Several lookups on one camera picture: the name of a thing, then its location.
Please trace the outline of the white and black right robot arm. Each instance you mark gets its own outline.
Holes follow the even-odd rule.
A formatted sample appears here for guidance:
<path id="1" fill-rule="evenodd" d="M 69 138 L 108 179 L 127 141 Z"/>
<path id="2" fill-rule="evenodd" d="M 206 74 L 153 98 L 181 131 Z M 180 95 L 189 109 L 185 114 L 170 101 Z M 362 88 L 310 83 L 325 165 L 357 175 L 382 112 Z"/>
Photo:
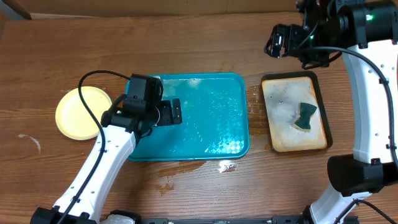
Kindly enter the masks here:
<path id="1" fill-rule="evenodd" d="M 292 223 L 357 223 L 349 212 L 397 183 L 397 6 L 392 1 L 304 1 L 303 24 L 277 24 L 264 48 L 323 67 L 343 56 L 351 83 L 355 142 L 328 160 L 330 186 Z"/>

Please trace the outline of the green and yellow sponge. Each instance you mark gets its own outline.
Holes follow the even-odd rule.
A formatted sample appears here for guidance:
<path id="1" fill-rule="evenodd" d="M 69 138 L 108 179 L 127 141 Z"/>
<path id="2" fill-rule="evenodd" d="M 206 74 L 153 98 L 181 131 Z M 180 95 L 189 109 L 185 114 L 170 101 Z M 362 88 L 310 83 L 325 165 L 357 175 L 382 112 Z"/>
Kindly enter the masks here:
<path id="1" fill-rule="evenodd" d="M 317 107 L 309 103 L 299 104 L 298 118 L 294 121 L 293 127 L 299 131 L 309 132 L 311 130 L 310 120 L 315 114 Z"/>

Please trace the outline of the yellow-green plate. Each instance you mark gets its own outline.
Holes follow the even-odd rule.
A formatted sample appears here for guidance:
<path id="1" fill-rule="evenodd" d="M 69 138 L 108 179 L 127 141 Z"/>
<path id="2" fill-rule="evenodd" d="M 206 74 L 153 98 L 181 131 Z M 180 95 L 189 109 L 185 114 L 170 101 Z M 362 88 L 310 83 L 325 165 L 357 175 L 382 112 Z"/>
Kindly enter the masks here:
<path id="1" fill-rule="evenodd" d="M 108 94 L 97 87 L 83 86 L 83 99 L 98 121 L 112 104 Z M 99 128 L 87 112 L 78 94 L 78 89 L 68 92 L 59 102 L 55 121 L 58 129 L 66 137 L 74 140 L 88 140 L 99 133 Z"/>

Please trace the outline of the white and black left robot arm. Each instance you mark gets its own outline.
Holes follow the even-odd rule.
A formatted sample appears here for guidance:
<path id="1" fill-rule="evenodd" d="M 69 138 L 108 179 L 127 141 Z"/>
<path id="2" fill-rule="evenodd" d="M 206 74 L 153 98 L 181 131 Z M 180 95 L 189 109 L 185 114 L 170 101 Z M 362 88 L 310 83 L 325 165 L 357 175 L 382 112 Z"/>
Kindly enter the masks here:
<path id="1" fill-rule="evenodd" d="M 182 123 L 180 100 L 163 100 L 159 76 L 132 74 L 101 119 L 93 149 L 65 193 L 51 209 L 37 208 L 31 223 L 99 223 L 103 205 L 126 159 L 155 127 Z"/>

